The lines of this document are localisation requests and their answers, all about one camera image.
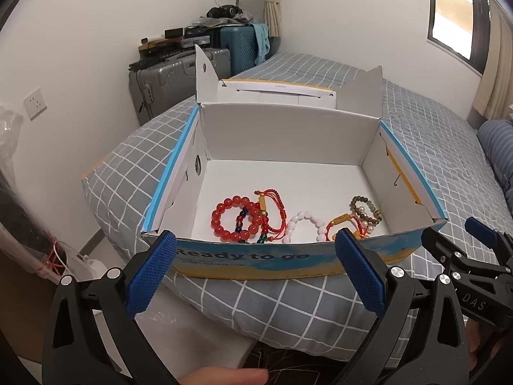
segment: blue suitcase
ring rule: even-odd
[[[220,31],[220,48],[229,49],[231,74],[237,75],[255,66],[258,55],[253,26],[225,26]]]

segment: plastic bag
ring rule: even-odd
[[[0,107],[0,170],[11,187],[14,186],[12,157],[18,146],[23,116]]]
[[[13,190],[12,157],[22,123],[21,115],[0,107],[0,250],[25,270],[37,272],[44,278],[54,277],[44,265],[52,242],[30,218]]]

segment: brown bead bracelet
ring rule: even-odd
[[[369,217],[367,214],[365,214],[365,212],[361,211],[356,206],[356,203],[358,201],[361,201],[362,203],[367,204],[367,206],[369,207],[370,211],[373,213],[374,218]],[[351,212],[353,213],[354,216],[357,216],[360,220],[366,221],[369,224],[372,224],[373,226],[377,226],[380,223],[380,221],[382,221],[382,219],[383,219],[381,217],[381,211],[376,210],[376,207],[374,206],[372,201],[369,200],[365,196],[357,195],[357,196],[353,197],[351,203],[349,204],[349,207],[350,207]]]

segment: finger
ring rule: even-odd
[[[477,321],[468,319],[465,326],[467,332],[468,351],[474,353],[481,343],[481,333],[479,332],[479,323]]]
[[[495,355],[497,355],[497,352],[499,351],[505,340],[506,338],[503,337],[502,339],[498,340],[497,343],[495,343],[495,346],[493,346],[492,351],[490,352],[490,359],[493,359]]]
[[[468,355],[468,370],[473,371],[477,364],[478,364],[478,357],[475,355],[475,353],[469,353],[469,355]]]
[[[180,378],[181,385],[265,385],[266,369],[201,368]]]

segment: blue striped pillow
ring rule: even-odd
[[[513,123],[489,120],[478,131],[478,139],[501,184],[513,216]]]

